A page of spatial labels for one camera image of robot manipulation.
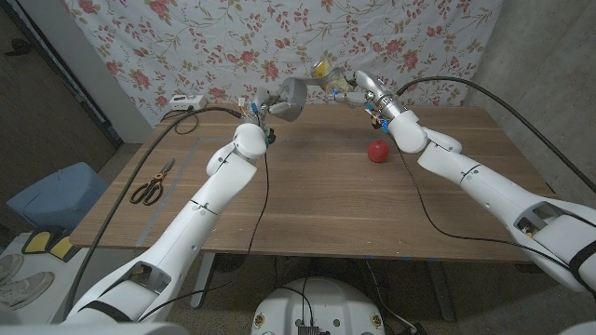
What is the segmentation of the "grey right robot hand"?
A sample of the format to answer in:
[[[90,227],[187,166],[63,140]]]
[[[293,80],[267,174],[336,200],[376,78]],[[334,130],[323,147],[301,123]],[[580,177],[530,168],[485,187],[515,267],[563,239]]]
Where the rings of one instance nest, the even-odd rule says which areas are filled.
[[[334,82],[331,92],[328,94],[330,101],[350,106],[370,104],[389,120],[408,111],[375,74],[357,70],[341,74],[341,78],[351,89],[340,87]]]

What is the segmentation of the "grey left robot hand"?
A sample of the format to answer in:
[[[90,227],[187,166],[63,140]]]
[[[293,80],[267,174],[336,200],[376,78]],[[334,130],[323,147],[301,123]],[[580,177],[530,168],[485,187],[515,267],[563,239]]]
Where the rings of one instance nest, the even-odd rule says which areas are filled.
[[[266,126],[266,118],[274,116],[284,121],[292,122],[291,104],[285,92],[272,93],[266,88],[259,87],[249,102],[249,115],[252,122],[259,127]]]

